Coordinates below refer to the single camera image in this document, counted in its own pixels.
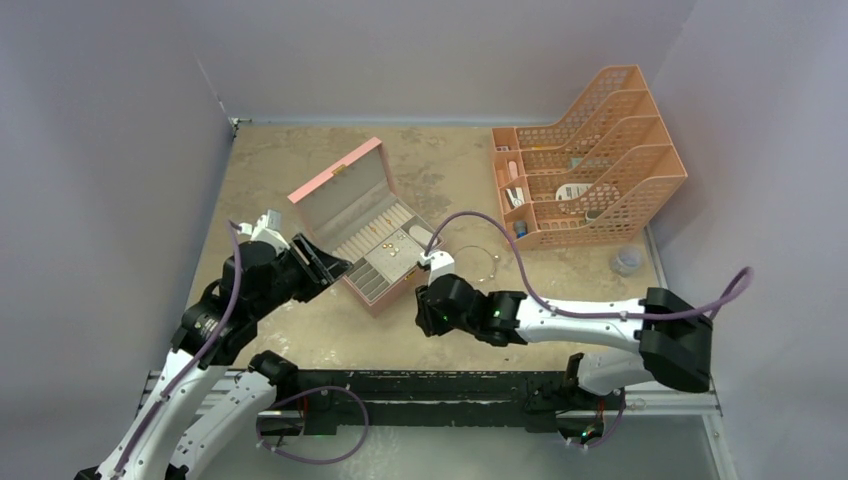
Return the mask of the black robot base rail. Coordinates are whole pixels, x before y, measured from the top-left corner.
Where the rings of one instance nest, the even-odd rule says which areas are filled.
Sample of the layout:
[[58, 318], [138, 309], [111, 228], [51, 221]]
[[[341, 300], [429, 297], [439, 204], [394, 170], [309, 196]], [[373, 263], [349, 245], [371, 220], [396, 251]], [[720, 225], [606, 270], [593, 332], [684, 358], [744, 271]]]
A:
[[592, 442], [606, 417], [624, 410], [624, 391], [597, 396], [565, 371], [409, 371], [301, 369], [265, 351], [248, 363], [269, 380], [272, 407], [300, 418], [308, 435], [341, 426], [509, 427]]

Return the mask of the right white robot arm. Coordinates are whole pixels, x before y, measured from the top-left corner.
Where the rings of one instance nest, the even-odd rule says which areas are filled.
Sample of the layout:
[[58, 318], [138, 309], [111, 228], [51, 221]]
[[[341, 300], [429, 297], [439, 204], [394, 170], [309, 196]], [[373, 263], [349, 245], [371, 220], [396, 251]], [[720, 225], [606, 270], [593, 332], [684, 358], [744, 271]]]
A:
[[564, 399], [584, 407], [625, 386], [656, 381], [687, 393], [710, 387], [713, 323], [663, 288], [617, 302], [533, 298], [521, 291], [484, 294], [455, 274], [415, 290], [416, 324], [428, 336], [460, 330], [496, 347], [570, 342], [606, 347], [584, 354], [561, 381]]

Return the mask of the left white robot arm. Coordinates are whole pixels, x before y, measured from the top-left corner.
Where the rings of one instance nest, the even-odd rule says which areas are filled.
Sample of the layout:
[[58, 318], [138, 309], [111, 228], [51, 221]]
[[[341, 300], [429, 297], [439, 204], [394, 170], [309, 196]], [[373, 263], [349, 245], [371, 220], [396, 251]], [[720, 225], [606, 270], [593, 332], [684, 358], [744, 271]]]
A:
[[348, 273], [350, 261], [297, 234], [286, 241], [269, 227], [234, 240], [220, 279], [187, 308], [158, 380], [130, 430], [99, 465], [79, 479], [197, 479], [241, 425], [263, 408], [284, 409], [298, 395], [298, 368], [266, 352], [205, 414], [197, 413], [258, 323], [279, 306], [306, 303]]

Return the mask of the pink jewelry box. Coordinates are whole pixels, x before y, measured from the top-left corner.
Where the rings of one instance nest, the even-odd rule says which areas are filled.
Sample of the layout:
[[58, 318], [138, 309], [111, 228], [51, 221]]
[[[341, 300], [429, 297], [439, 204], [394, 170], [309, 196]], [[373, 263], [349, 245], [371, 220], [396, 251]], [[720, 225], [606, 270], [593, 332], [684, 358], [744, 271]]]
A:
[[[434, 228], [397, 194], [383, 142], [373, 137], [288, 195], [320, 249], [349, 260], [349, 291], [373, 317], [426, 279], [412, 225]], [[391, 243], [392, 250], [383, 248]]]

